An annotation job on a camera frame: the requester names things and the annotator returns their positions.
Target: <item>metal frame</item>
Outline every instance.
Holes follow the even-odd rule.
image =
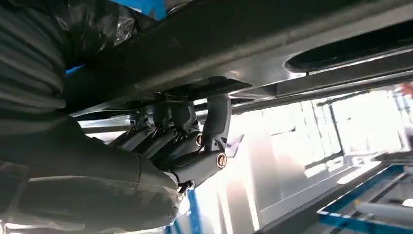
[[[285,63],[303,51],[411,20],[412,10],[409,0],[323,0],[317,7],[302,0],[194,1],[69,74],[64,81],[64,111],[80,116],[121,107],[139,110],[157,102],[229,92],[289,103],[311,99],[309,91],[320,90],[317,94],[322,95],[326,87],[351,83],[355,89],[377,84],[373,78],[382,76],[386,77],[382,82],[394,80],[411,69],[411,53],[294,80]],[[196,88],[203,82],[211,85]],[[261,101],[234,108],[255,109],[269,103]]]

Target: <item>blue frame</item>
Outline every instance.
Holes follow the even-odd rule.
[[[378,172],[373,177],[359,184],[343,196],[334,200],[327,206],[321,208],[317,214],[319,221],[323,224],[334,226],[340,229],[349,229],[370,234],[413,234],[413,229],[402,226],[394,226],[374,220],[361,220],[349,215],[339,214],[339,210],[347,206],[354,199],[364,194],[367,190],[381,182],[382,180],[403,173],[403,165],[391,165]]]

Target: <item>copper screw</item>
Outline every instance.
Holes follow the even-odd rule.
[[[226,155],[224,153],[219,153],[217,156],[217,166],[219,168],[224,168],[226,166]]]
[[[202,145],[202,133],[199,133],[196,138],[195,138],[195,142],[197,146],[201,146]]]

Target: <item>grey metal surface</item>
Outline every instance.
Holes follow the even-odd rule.
[[[304,0],[194,1],[103,55],[99,66],[66,79],[66,112],[77,116],[131,100],[151,101],[156,92],[210,78],[238,84],[226,92],[288,80],[284,64],[292,56],[411,20],[412,10],[409,0],[326,0],[317,7]]]

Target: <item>plastic wrap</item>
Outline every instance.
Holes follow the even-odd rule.
[[[56,176],[23,184],[2,217],[7,229],[22,234],[153,232],[174,221],[182,201],[180,193],[163,186],[104,178]]]

